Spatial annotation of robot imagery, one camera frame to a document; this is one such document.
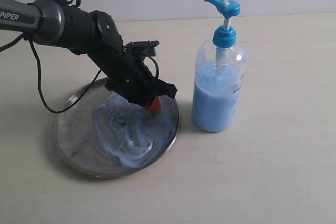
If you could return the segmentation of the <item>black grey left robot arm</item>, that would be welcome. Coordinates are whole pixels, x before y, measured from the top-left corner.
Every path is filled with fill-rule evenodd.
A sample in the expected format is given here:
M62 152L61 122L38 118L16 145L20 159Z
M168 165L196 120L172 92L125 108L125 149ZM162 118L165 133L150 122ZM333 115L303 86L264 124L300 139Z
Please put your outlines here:
M114 20L105 12L86 12L81 0L36 0L25 4L1 0L1 29L19 32L4 46L6 50L24 39L36 44L66 48L75 55L87 55L108 80L106 88L128 102L158 111L159 97L174 98L175 85L151 73L144 64L154 59L157 40L125 44Z

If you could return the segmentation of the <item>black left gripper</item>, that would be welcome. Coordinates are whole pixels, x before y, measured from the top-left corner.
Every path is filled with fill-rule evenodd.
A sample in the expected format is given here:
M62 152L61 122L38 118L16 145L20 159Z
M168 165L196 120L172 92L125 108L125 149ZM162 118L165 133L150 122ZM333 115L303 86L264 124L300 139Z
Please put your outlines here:
M150 112L160 112L159 97L165 95L174 99L176 96L176 86L157 80L148 67L138 62L138 56L105 48L88 53L88 57L109 78L109 90Z

